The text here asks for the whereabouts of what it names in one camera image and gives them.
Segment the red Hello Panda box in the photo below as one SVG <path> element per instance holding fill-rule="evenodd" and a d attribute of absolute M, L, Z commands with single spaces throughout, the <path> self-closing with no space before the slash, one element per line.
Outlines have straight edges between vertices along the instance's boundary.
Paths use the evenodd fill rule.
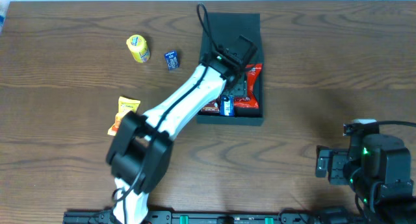
<path fill-rule="evenodd" d="M 200 110 L 200 113 L 203 115 L 219 115 L 220 101 L 218 99 L 210 101 Z"/>

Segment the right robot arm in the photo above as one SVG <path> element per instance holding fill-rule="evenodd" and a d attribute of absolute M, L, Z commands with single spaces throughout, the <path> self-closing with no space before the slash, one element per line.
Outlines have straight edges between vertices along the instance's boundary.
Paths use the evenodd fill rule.
<path fill-rule="evenodd" d="M 359 216 L 329 210 L 321 223 L 415 223 L 411 154 L 395 136 L 369 134 L 352 159 L 346 149 L 317 146 L 316 177 L 332 185 L 348 185 L 355 193 Z"/>

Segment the red Hacks candy bag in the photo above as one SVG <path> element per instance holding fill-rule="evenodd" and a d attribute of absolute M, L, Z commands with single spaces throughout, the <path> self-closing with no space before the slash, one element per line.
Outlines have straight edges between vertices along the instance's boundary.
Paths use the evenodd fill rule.
<path fill-rule="evenodd" d="M 257 64 L 250 64 L 246 67 L 248 71 L 246 72 L 246 80 L 247 80 L 247 96 L 246 97 L 235 97 L 234 107 L 236 108 L 259 108 L 259 103 L 254 95 L 254 85 L 261 73 L 263 65 L 260 63 Z"/>

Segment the blue Oreo cookie pack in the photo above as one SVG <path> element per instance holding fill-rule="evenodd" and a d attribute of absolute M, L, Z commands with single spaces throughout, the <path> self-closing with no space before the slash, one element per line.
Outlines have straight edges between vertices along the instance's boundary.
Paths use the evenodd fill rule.
<path fill-rule="evenodd" d="M 226 117 L 233 117 L 234 111 L 234 98 L 232 95 L 220 96 L 220 115 Z"/>

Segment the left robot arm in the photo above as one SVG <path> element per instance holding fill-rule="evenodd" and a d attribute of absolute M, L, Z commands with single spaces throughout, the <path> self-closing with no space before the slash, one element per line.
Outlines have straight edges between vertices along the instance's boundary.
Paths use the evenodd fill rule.
<path fill-rule="evenodd" d="M 145 219 L 148 196 L 168 169 L 177 135 L 208 102 L 240 79 L 249 62 L 236 55 L 205 55 L 165 101 L 142 115 L 129 111 L 122 118 L 106 156 L 116 183 L 115 223 Z"/>

